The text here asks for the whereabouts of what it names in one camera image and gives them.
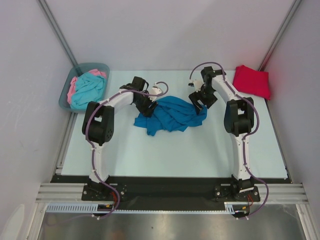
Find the dark blue t shirt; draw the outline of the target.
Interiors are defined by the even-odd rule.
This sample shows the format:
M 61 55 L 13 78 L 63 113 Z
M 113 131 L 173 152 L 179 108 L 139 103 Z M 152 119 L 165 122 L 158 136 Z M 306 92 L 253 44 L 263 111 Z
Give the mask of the dark blue t shirt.
M 146 129 L 149 136 L 155 136 L 158 131 L 184 132 L 188 127 L 198 127 L 207 118 L 208 109 L 204 106 L 202 113 L 197 115 L 193 104 L 175 96 L 166 96 L 157 101 L 151 117 L 141 113 L 134 120 L 134 126 Z

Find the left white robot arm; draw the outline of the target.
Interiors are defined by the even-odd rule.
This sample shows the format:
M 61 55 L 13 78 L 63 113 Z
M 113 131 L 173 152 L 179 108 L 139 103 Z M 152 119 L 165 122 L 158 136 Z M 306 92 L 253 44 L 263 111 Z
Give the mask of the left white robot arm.
M 144 117 L 151 117 L 158 103 L 156 99 L 168 91 L 163 91 L 156 82 L 151 89 L 144 89 L 149 83 L 135 76 L 131 83 L 122 85 L 113 96 L 88 103 L 82 124 L 82 133 L 90 144 L 91 173 L 89 185 L 93 186 L 93 194 L 100 200 L 110 196 L 111 187 L 107 180 L 110 173 L 103 158 L 104 148 L 115 132 L 115 115 L 125 106 L 134 104 Z

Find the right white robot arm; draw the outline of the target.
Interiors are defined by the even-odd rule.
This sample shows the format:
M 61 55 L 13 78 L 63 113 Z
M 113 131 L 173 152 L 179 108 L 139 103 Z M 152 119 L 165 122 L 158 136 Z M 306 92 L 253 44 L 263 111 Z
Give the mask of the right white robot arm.
M 218 199 L 224 197 L 233 198 L 236 201 L 249 200 L 258 195 L 255 190 L 254 177 L 250 170 L 249 160 L 249 136 L 254 134 L 259 125 L 255 124 L 254 101 L 251 97 L 243 97 L 226 78 L 223 69 L 214 70 L 211 66 L 204 67 L 201 72 L 201 80 L 190 80 L 189 85 L 195 91 L 188 97 L 191 100 L 195 112 L 200 114 L 204 107 L 210 108 L 218 98 L 218 93 L 226 104 L 223 125 L 230 135 L 233 153 L 233 173 L 228 188 L 218 187 L 215 196 Z

